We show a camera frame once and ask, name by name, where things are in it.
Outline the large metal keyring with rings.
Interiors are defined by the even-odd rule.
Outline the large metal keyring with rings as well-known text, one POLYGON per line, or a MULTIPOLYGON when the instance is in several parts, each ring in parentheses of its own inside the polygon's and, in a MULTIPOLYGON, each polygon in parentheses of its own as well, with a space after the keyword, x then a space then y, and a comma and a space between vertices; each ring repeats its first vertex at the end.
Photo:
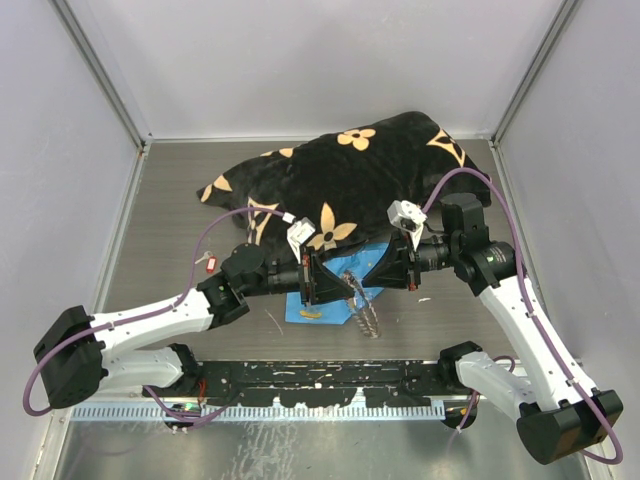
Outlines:
POLYGON ((351 312, 351 319, 355 321, 360 332, 366 338, 380 338, 381 331, 378 317, 362 284, 351 270, 346 270, 342 274, 342 279, 354 291, 354 296, 346 301, 351 312))

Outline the red key tag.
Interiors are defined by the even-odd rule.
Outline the red key tag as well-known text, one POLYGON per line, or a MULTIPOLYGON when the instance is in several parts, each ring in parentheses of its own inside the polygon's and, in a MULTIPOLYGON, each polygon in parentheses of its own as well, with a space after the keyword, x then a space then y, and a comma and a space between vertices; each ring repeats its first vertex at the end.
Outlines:
POLYGON ((204 269, 204 271, 211 275, 215 272, 217 268, 218 260, 217 257, 211 251, 203 252, 195 261, 195 266, 200 266, 204 269))

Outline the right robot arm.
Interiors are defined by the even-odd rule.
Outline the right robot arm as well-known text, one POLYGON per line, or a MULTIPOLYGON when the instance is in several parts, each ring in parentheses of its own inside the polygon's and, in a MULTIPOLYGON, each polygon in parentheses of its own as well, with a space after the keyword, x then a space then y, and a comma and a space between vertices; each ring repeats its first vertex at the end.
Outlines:
POLYGON ((472 194, 441 200, 443 232, 425 239, 419 206, 394 201, 395 232, 366 287, 414 290, 424 273, 450 268, 493 315, 526 371, 500 367, 472 341, 444 349, 437 363, 444 390, 483 395, 516 426, 530 456, 547 465, 602 442, 623 411, 613 390, 601 390, 571 356, 540 309, 531 281, 507 242, 493 241, 481 202, 472 194))

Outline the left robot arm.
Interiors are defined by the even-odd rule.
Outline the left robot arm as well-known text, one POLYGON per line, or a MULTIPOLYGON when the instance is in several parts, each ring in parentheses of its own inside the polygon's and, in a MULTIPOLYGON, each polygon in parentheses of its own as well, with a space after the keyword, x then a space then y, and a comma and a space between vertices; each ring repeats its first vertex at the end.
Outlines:
POLYGON ((314 306, 349 299, 354 290, 309 250, 299 262, 282 263, 245 243, 217 273, 174 298, 94 315, 81 305, 67 308, 34 349, 49 406, 64 409, 99 391, 135 385, 191 395, 200 372, 189 350, 148 345, 228 325, 248 313, 247 298, 286 293, 314 306))

